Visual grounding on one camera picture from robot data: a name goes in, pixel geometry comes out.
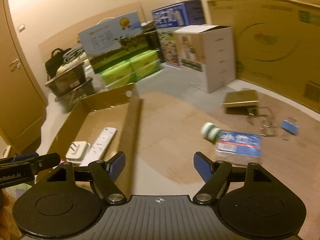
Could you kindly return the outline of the white power adapter plug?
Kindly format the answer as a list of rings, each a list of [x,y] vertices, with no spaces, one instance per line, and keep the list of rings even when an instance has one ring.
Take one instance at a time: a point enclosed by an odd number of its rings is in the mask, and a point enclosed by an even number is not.
[[[66,153],[66,159],[72,163],[80,164],[90,147],[90,143],[86,141],[73,141]]]

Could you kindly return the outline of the blue dental floss pack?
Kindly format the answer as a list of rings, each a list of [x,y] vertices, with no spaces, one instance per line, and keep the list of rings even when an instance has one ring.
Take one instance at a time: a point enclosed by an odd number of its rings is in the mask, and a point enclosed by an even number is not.
[[[219,158],[235,165],[261,161],[261,137],[256,134],[221,131],[215,149]]]

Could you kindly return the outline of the white remote control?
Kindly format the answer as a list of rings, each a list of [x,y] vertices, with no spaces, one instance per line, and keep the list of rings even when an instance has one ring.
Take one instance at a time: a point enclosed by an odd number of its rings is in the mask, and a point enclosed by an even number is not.
[[[83,160],[80,163],[80,166],[87,166],[93,161],[100,160],[108,149],[110,143],[116,135],[116,132],[116,128],[105,127],[101,131],[89,151],[84,156]]]

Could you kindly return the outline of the white green round jar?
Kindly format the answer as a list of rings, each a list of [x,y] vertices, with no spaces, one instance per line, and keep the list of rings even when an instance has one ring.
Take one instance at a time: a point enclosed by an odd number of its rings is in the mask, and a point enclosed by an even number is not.
[[[219,138],[220,132],[221,129],[211,122],[206,122],[201,128],[201,134],[204,139],[212,142],[213,144],[215,144]]]

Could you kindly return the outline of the blue binder clip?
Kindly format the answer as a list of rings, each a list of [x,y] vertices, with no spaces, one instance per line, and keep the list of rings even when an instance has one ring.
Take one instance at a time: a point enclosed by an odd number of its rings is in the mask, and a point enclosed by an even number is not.
[[[281,129],[284,131],[282,138],[286,141],[289,140],[289,135],[297,135],[299,127],[297,126],[297,120],[291,117],[283,119],[281,122]]]

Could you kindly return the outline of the chrome wire holder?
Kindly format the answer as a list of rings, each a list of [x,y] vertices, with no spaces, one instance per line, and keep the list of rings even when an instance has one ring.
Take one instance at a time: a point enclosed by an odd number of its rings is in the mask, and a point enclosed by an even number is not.
[[[277,127],[274,126],[275,115],[270,107],[249,107],[247,112],[247,122],[251,126],[255,126],[257,122],[262,137],[277,136]]]

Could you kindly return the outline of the wooden door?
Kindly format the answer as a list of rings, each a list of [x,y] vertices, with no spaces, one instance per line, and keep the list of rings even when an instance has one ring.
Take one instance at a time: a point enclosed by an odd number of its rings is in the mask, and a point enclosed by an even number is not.
[[[48,100],[33,75],[1,0],[1,137],[21,154],[41,137]]]

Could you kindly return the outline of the black laptop bag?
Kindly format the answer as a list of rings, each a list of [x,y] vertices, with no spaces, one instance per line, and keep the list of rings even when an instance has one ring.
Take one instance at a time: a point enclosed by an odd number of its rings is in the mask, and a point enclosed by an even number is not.
[[[51,58],[45,63],[48,81],[56,76],[57,70],[63,64],[63,56],[69,50],[71,48],[67,48],[66,50],[56,48],[51,52]]]

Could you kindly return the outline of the open cardboard tray box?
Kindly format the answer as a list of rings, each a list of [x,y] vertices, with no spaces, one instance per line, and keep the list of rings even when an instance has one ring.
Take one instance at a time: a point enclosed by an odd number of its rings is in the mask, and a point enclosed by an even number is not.
[[[51,100],[36,152],[40,155],[56,152],[65,158],[72,142],[92,144],[105,127],[116,128],[103,159],[110,159],[118,151],[125,153],[125,168],[116,185],[128,197],[133,191],[142,102],[135,83],[83,98],[69,113],[64,113],[62,107]]]

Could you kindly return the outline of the gold flat box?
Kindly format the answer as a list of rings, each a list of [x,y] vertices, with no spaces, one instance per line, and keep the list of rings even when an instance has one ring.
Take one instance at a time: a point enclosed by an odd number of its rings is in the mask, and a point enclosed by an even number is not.
[[[237,108],[257,106],[258,103],[256,90],[241,90],[227,93],[222,105],[225,108]]]

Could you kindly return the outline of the green tissue pack left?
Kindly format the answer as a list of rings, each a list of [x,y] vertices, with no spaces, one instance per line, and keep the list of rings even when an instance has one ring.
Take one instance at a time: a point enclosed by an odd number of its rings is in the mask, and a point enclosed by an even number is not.
[[[137,81],[135,71],[129,61],[122,61],[99,73],[106,89],[111,90]]]

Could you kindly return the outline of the green tissue pack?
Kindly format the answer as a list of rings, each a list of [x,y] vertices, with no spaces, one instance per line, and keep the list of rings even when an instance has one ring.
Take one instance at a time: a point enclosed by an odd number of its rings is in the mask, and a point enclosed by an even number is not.
[[[111,90],[137,81],[135,71],[129,61],[122,61],[99,73],[106,89]]]
[[[157,51],[147,50],[129,59],[136,81],[139,81],[161,70]]]

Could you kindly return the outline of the green tissue pack right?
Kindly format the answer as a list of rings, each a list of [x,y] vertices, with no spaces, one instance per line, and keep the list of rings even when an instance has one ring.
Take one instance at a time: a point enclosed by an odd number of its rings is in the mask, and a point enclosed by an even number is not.
[[[136,81],[139,81],[161,70],[157,51],[147,50],[129,59]]]

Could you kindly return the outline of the milk carton cow picture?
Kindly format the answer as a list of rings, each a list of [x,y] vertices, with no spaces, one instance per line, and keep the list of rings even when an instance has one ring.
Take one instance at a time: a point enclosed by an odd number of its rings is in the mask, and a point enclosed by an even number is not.
[[[149,49],[136,11],[93,25],[78,37],[95,73]]]

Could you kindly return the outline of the white product carton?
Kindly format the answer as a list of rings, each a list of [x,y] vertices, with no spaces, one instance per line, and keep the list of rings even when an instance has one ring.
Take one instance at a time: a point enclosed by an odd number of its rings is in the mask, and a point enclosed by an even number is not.
[[[236,79],[232,27],[190,25],[174,32],[180,66],[209,94]]]

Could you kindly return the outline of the large brown cardboard box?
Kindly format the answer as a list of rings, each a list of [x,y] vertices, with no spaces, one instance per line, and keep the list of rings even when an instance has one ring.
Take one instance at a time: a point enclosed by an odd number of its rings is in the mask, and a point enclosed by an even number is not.
[[[319,0],[207,0],[234,31],[239,79],[319,111]]]

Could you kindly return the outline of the blue milk carton box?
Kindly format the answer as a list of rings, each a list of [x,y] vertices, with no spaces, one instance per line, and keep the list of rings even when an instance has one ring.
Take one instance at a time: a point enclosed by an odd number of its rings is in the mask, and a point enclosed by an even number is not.
[[[187,0],[151,12],[166,64],[179,67],[174,32],[189,25],[206,23],[201,0]]]

